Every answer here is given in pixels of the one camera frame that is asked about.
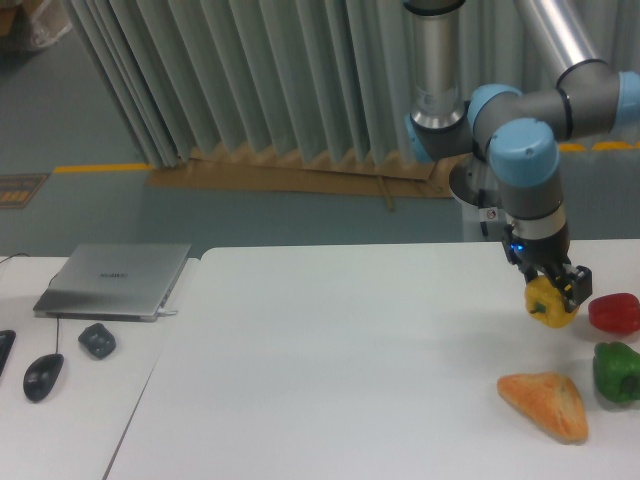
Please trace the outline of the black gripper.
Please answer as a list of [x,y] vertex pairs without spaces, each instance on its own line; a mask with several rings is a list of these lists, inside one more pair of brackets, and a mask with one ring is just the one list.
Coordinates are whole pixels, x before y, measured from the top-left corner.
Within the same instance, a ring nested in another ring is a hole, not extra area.
[[570,264],[567,224],[542,239],[519,237],[515,228],[507,225],[503,229],[502,246],[508,263],[518,268],[526,284],[535,280],[539,273],[550,280],[559,292],[566,312],[576,311],[592,295],[592,271],[582,265]]

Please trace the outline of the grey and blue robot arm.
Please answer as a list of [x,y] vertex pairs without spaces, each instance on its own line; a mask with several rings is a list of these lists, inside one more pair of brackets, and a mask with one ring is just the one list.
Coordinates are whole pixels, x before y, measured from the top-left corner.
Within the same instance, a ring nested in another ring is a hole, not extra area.
[[592,292],[591,271],[573,264],[559,173],[562,141],[639,120],[639,76],[599,55],[570,1],[519,1],[516,9],[552,78],[529,94],[502,84],[469,100],[458,84],[459,1],[408,1],[416,91],[408,125],[431,160],[471,153],[493,173],[506,216],[502,245],[527,282],[545,277],[573,312]]

